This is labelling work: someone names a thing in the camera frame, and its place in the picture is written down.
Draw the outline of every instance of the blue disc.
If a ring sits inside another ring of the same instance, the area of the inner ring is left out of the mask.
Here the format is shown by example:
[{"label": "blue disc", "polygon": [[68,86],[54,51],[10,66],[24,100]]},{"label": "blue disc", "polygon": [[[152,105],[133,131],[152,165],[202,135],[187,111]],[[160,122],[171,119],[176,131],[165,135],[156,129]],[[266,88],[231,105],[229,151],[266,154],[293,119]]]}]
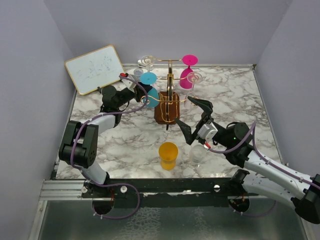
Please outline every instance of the blue disc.
[{"label": "blue disc", "polygon": [[140,76],[140,81],[147,85],[154,84],[157,81],[157,75],[153,72],[145,72]]},{"label": "blue disc", "polygon": [[[155,88],[152,88],[150,91],[148,91],[148,97],[149,96],[152,96],[155,99],[159,100],[159,93],[157,92],[157,90]],[[159,102],[157,100],[154,100],[151,97],[148,98],[148,102],[149,103],[146,105],[148,108],[155,108],[159,104]]]}]

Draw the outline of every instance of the marble surface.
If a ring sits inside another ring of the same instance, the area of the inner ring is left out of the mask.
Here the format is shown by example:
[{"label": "marble surface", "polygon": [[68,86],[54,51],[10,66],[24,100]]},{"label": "marble surface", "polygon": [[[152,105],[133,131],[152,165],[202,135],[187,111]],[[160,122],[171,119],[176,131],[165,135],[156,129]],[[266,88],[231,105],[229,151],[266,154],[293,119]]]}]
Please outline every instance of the marble surface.
[{"label": "marble surface", "polygon": [[[126,69],[133,73],[134,67]],[[250,68],[201,67],[194,68],[203,76],[203,81],[195,86],[195,94],[212,102],[215,122],[226,126],[231,122],[245,122],[251,126],[256,121],[256,142],[260,152],[280,161],[276,144],[270,129],[269,121],[259,94],[259,90]],[[180,77],[183,68],[174,68],[175,78]],[[167,68],[156,68],[152,71],[158,77],[166,78]],[[121,90],[125,86],[117,82],[114,86]],[[165,91],[167,81],[158,80],[153,87]],[[174,91],[183,100],[188,90],[174,83]],[[92,118],[100,111],[102,96],[98,92],[75,98],[71,120],[81,121]],[[129,109],[140,106],[132,100]],[[199,107],[185,108],[180,104],[180,120],[192,127],[201,119]],[[179,154],[174,169],[162,169],[158,149],[164,142],[177,145]],[[224,150],[223,146],[214,146]],[[232,177],[237,166],[231,165],[222,154],[207,152],[200,163],[189,160],[191,146],[187,145],[178,125],[157,124],[154,109],[144,108],[140,111],[122,115],[120,124],[103,132],[98,137],[96,161],[110,174],[111,178],[210,178]],[[57,179],[82,179],[81,173],[60,161]]]}]

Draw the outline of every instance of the whiteboard frame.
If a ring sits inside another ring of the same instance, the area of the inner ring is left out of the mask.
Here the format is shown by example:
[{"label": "whiteboard frame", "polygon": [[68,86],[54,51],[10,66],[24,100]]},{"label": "whiteboard frame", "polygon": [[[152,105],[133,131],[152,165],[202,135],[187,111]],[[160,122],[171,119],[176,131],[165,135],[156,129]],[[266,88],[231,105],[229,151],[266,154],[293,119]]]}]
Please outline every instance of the whiteboard frame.
[{"label": "whiteboard frame", "polygon": [[[119,60],[119,63],[120,63],[120,65],[121,65],[121,67],[122,67],[123,73],[124,73],[124,72],[125,72],[124,66],[123,66],[122,62],[120,61],[120,58],[119,58],[119,56],[118,56],[118,53],[117,53],[117,51],[116,51],[116,49],[115,49],[115,47],[114,47],[113,45],[104,46],[104,47],[102,47],[102,48],[99,48],[99,49],[97,49],[97,50],[88,52],[88,53],[86,53],[86,54],[83,54],[83,55],[74,57],[74,58],[72,58],[72,59],[67,60],[67,61],[64,62],[64,66],[65,66],[65,68],[66,68],[66,70],[67,70],[67,72],[68,72],[68,74],[69,74],[69,76],[70,76],[70,78],[71,78],[71,80],[72,80],[72,82],[73,82],[73,85],[75,86],[76,91],[79,93],[79,95],[84,96],[84,95],[87,95],[87,94],[92,93],[92,92],[94,92],[94,91],[97,91],[98,89],[94,89],[94,90],[92,90],[92,91],[88,91],[88,92],[85,92],[85,93],[79,92],[79,89],[78,89],[78,87],[77,87],[77,85],[76,85],[73,77],[71,76],[71,74],[70,74],[70,72],[69,72],[69,69],[68,69],[68,67],[67,67],[67,63],[70,62],[70,61],[72,61],[72,60],[81,58],[81,57],[83,57],[83,56],[85,56],[85,55],[92,54],[92,53],[97,52],[97,51],[99,51],[99,50],[101,50],[101,49],[106,49],[106,48],[109,48],[109,47],[112,47],[112,48],[113,48],[113,50],[114,50],[114,52],[115,52],[115,55],[117,56],[117,58],[118,58],[118,60]],[[117,80],[115,80],[115,81],[113,81],[113,82],[110,82],[110,83],[108,83],[108,84],[106,84],[106,85],[99,86],[99,87],[100,87],[100,88],[103,88],[103,87],[105,87],[105,86],[114,84],[114,83],[116,83],[116,82],[118,82],[118,81],[120,81],[120,78],[117,79]]]}]

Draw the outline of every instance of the metal frame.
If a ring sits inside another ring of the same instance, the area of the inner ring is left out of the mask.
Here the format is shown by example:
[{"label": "metal frame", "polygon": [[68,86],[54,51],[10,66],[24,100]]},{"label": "metal frame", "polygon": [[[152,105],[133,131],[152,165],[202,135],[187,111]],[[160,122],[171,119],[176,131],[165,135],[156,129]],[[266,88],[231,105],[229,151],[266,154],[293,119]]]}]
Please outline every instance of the metal frame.
[{"label": "metal frame", "polygon": [[[137,64],[123,64],[124,67],[138,67]],[[165,67],[167,66],[166,64],[154,64],[154,66],[156,67]],[[185,65],[180,65],[180,64],[175,64],[176,67],[185,67]],[[270,116],[268,114],[268,110],[267,107],[265,105],[265,101],[264,101],[264,97],[261,94],[261,88],[259,86],[259,82],[257,81],[257,75],[255,72],[255,68],[253,67],[252,64],[245,64],[245,65],[225,65],[225,64],[198,64],[197,68],[208,68],[208,67],[221,67],[221,68],[251,68],[253,75],[254,75],[254,79],[255,82],[257,84],[261,99],[262,99],[262,103],[270,124],[270,128],[271,128],[271,132],[275,141],[275,145],[277,147],[279,156],[281,161],[282,159],[282,155],[278,146],[278,142],[274,133],[274,129],[272,126],[272,123],[270,122]],[[68,113],[68,118],[66,121],[66,124],[68,123],[70,117],[71,117],[71,113],[73,110],[73,106],[75,103],[75,99],[76,99],[76,94],[77,91],[75,90],[73,93],[73,97],[72,97],[72,102],[70,105],[70,110]],[[57,156],[56,161],[55,161],[55,165],[53,168],[53,172],[56,172],[58,170],[58,165],[59,165],[59,157]],[[39,202],[38,202],[38,206],[37,206],[37,210],[36,210],[36,214],[35,214],[35,218],[33,221],[33,225],[31,228],[31,232],[30,232],[30,236],[29,236],[29,240],[37,240],[39,239],[39,235],[41,232],[41,227],[42,227],[42,223],[45,217],[45,212],[46,212],[46,208],[47,208],[47,203],[48,201],[83,201],[83,200],[105,200],[105,201],[110,201],[111,198],[82,198],[82,192],[81,189],[84,186],[84,179],[79,179],[79,180],[45,180],[43,182],[42,185],[42,189],[40,192],[40,197],[39,197]],[[264,198],[263,196],[251,196],[250,198]],[[316,240],[315,238],[315,234],[312,228],[312,224],[305,221],[304,219],[300,218],[301,222],[302,222],[302,227],[306,233],[307,239],[308,240]]]}]

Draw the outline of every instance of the gray floor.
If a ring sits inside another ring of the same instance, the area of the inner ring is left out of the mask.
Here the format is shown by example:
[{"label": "gray floor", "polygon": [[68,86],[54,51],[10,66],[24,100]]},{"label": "gray floor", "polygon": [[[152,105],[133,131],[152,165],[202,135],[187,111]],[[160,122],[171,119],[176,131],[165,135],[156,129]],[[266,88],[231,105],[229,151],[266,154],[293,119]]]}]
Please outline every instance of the gray floor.
[{"label": "gray floor", "polygon": [[[248,213],[264,213],[273,200],[254,199]],[[122,215],[129,209],[115,209]],[[278,204],[265,217],[245,217],[230,208],[141,208],[131,218],[100,220],[91,201],[50,201],[41,240],[306,240],[295,212]]]}]

